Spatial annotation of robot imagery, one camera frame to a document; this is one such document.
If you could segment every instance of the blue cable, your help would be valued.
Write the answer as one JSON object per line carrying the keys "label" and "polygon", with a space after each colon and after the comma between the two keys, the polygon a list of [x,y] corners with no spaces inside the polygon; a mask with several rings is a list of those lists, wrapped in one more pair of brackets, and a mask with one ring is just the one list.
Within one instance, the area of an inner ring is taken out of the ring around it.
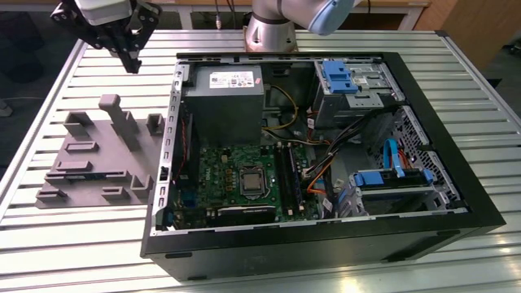
{"label": "blue cable", "polygon": [[391,167],[397,171],[397,176],[403,177],[405,173],[401,168],[401,162],[398,157],[398,144],[394,139],[386,139],[383,143],[383,168],[390,168],[390,162],[389,162],[389,150],[390,150],[390,157],[391,157]]}

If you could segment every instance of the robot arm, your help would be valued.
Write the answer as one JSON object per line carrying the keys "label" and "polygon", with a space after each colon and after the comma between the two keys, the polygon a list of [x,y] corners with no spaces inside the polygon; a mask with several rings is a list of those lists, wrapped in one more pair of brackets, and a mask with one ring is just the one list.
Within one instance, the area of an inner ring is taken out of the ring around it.
{"label": "robot arm", "polygon": [[[137,13],[141,29],[131,32],[129,22]],[[50,18],[93,48],[106,48],[118,57],[127,73],[137,73],[138,51],[158,24],[161,8],[139,0],[61,0]]]}
{"label": "robot arm", "polygon": [[[294,25],[318,35],[341,25],[350,8],[361,0],[253,0],[253,16],[246,30],[246,50],[290,52],[295,48]],[[129,22],[137,14],[141,29]],[[158,24],[161,8],[141,0],[61,0],[50,18],[93,48],[106,48],[118,57],[127,73],[137,73],[143,48]]]}
{"label": "robot arm", "polygon": [[337,30],[359,0],[255,0],[246,30],[246,49],[290,52],[295,48],[294,25],[311,33]]}

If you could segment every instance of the green motherboard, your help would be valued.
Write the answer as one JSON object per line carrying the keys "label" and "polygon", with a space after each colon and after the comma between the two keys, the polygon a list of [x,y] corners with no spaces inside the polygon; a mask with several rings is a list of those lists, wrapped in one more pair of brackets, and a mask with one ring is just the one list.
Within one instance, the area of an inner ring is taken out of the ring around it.
{"label": "green motherboard", "polygon": [[[295,144],[290,146],[290,150],[294,168],[299,174],[309,164],[305,147]],[[317,219],[317,203],[309,198],[293,211],[283,209],[275,151],[277,145],[202,148],[193,211],[209,211],[215,207],[274,206],[274,222]],[[201,213],[187,212],[183,222],[190,228],[202,228]]]}

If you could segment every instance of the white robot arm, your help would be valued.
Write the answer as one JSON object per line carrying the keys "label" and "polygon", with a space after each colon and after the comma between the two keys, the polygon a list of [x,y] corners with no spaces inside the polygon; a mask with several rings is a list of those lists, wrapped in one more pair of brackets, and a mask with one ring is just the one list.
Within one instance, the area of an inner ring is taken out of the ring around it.
{"label": "white robot arm", "polygon": [[295,47],[294,25],[311,33],[335,31],[361,0],[255,0],[246,30],[246,50],[290,52]]}

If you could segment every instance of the slotted aluminum surface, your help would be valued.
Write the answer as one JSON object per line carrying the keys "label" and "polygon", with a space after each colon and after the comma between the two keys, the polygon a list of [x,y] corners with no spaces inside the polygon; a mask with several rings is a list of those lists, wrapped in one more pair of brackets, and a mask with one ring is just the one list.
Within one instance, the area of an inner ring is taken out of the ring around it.
{"label": "slotted aluminum surface", "polygon": [[107,51],[75,45],[42,120],[34,122],[0,184],[0,291],[519,292],[518,119],[449,48],[450,40],[431,32],[338,32],[327,37],[298,32],[298,48],[401,53],[507,222],[487,235],[463,239],[415,262],[179,284],[138,257],[145,206],[37,210],[34,195],[63,140],[67,111],[85,110],[91,119],[106,119],[95,109],[97,97],[117,93],[134,118],[165,114],[175,53],[238,52],[241,38],[238,31],[157,31],[139,54],[138,75],[125,74]]}

